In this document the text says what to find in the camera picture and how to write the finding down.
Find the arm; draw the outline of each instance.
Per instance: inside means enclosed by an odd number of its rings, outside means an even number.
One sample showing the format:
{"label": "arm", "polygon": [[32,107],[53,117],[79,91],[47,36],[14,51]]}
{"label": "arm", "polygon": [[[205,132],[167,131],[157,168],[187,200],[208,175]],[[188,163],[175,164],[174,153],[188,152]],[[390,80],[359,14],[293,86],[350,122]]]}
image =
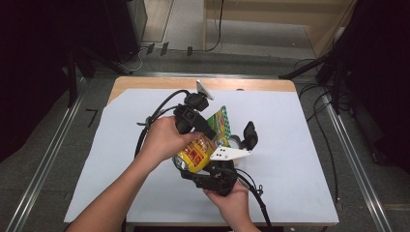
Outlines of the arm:
{"label": "arm", "polygon": [[209,199],[220,209],[223,219],[235,232],[256,232],[259,229],[253,225],[249,216],[249,191],[236,182],[227,196],[204,190]]}
{"label": "arm", "polygon": [[67,231],[116,231],[148,175],[200,134],[179,134],[174,117],[157,120],[130,166],[72,222]]}

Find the white tabletop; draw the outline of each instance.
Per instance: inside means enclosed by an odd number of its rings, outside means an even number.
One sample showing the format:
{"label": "white tabletop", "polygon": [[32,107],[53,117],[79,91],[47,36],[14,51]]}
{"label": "white tabletop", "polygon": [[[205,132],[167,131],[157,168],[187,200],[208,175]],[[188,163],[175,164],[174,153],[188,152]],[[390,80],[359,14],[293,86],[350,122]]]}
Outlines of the white tabletop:
{"label": "white tabletop", "polygon": [[[129,89],[103,111],[94,143],[78,180],[65,222],[79,213],[132,162],[144,122],[175,90]],[[335,225],[337,212],[329,193],[296,92],[211,91],[215,97],[201,114],[210,117],[226,105],[233,134],[243,138],[253,121],[259,142],[239,168],[262,185],[262,199],[273,225]],[[182,103],[179,95],[168,106]],[[259,205],[249,196],[253,222],[264,222]],[[225,225],[218,208],[202,189],[182,179],[171,160],[146,180],[127,216],[140,225]]]}

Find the wooden table edge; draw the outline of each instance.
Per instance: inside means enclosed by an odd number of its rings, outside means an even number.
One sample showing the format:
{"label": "wooden table edge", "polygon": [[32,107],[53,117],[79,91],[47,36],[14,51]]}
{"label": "wooden table edge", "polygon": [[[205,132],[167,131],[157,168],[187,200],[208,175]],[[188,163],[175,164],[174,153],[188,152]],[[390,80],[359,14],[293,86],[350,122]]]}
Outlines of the wooden table edge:
{"label": "wooden table edge", "polygon": [[250,90],[296,92],[295,84],[281,79],[245,79],[245,78],[209,78],[204,77],[150,77],[120,76],[111,90],[108,103],[120,96],[127,89],[195,89],[197,79],[210,90]]}

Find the person's right hand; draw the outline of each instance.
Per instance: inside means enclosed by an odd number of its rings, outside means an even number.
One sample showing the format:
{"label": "person's right hand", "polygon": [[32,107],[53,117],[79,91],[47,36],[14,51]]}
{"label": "person's right hand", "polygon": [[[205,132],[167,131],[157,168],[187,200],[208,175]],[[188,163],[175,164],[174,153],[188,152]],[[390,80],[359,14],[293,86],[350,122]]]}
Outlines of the person's right hand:
{"label": "person's right hand", "polygon": [[249,191],[236,182],[227,196],[221,196],[214,191],[204,189],[209,199],[220,209],[223,219],[235,232],[259,231],[249,216]]}

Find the hand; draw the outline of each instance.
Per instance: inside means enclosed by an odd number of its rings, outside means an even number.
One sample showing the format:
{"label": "hand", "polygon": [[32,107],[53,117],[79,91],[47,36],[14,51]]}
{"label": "hand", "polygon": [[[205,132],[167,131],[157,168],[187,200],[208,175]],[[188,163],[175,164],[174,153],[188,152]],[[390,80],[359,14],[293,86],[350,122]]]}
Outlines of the hand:
{"label": "hand", "polygon": [[200,132],[180,134],[175,127],[175,117],[157,119],[148,130],[139,156],[146,156],[157,166],[163,160],[177,155],[185,146],[201,136]]}
{"label": "hand", "polygon": [[220,209],[223,219],[235,232],[259,231],[249,216],[249,191],[239,182],[227,196],[220,196],[214,191],[204,189],[209,199]]}

